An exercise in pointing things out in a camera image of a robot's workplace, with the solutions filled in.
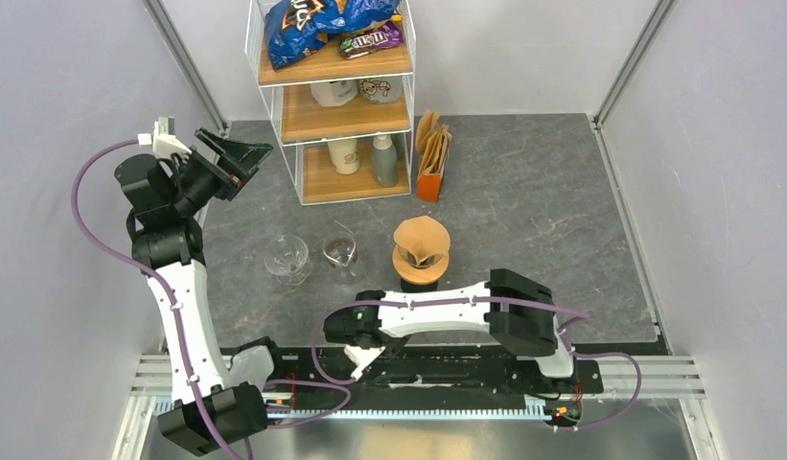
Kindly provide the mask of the clear glass dripper with handle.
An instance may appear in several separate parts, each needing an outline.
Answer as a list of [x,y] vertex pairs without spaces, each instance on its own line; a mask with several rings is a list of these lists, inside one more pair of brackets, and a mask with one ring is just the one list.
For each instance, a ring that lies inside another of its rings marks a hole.
[[279,234],[264,254],[266,270],[282,285],[299,286],[312,273],[308,245],[293,234]]

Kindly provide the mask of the glass carafe with brown band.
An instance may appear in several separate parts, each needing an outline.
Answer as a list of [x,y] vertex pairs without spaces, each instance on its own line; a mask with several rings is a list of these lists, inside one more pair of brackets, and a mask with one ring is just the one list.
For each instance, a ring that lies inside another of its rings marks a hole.
[[351,286],[359,280],[359,253],[354,233],[334,219],[322,243],[328,272],[339,285]]

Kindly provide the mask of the brown paper coffee filter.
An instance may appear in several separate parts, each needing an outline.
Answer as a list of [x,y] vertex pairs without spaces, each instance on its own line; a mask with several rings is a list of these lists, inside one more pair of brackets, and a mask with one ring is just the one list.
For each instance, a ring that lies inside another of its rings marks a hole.
[[430,216],[404,220],[393,235],[395,249],[403,246],[418,256],[449,253],[451,237],[447,228]]

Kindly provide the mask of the black coffee server pot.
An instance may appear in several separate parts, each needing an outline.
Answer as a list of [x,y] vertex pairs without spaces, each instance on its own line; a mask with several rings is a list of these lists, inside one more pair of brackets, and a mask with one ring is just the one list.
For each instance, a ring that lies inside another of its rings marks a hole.
[[406,293],[433,292],[438,289],[438,281],[433,281],[431,283],[426,283],[426,284],[416,284],[408,281],[405,278],[402,278],[400,280],[400,286],[402,292],[406,292]]

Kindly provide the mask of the clear ribbed glass dripper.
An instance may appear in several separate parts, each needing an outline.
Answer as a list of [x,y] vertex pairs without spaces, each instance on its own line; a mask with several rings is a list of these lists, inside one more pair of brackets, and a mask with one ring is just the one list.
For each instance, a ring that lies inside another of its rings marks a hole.
[[438,265],[445,257],[445,255],[441,253],[428,254],[426,256],[418,256],[412,251],[410,251],[409,249],[406,249],[400,245],[397,246],[397,251],[399,256],[405,261],[405,263],[408,266],[419,270],[428,269],[432,266]]

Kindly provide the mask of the round wooden dripper stand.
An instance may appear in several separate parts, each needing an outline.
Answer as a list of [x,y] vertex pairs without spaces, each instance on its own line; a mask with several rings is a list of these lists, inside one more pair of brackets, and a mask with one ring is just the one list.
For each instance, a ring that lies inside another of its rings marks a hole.
[[393,266],[401,279],[418,286],[425,286],[437,282],[447,272],[450,263],[450,254],[442,254],[440,260],[427,268],[411,266],[398,250],[393,251]]

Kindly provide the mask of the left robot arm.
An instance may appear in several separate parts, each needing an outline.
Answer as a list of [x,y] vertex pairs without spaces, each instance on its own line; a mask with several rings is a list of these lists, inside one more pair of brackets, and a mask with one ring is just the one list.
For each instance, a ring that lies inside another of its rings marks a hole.
[[161,434],[195,456],[247,443],[267,429],[262,390],[288,376],[268,338],[226,360],[207,295],[207,268],[197,213],[212,199],[231,201],[258,172],[273,147],[224,139],[200,128],[196,137],[216,159],[194,147],[174,147],[163,159],[133,155],[114,172],[131,205],[129,260],[146,276],[162,318],[173,369],[173,407],[158,416]]

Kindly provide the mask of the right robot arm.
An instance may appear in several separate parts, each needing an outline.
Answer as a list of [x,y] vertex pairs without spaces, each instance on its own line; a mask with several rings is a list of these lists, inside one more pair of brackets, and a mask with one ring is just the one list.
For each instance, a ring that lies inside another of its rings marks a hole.
[[331,310],[320,328],[326,341],[343,345],[355,364],[352,381],[361,380],[374,360],[415,334],[475,332],[489,335],[514,357],[533,359],[542,384],[563,392],[579,372],[563,341],[560,313],[586,318],[581,311],[555,306],[549,287],[494,268],[488,280],[457,289],[362,291],[348,306]]

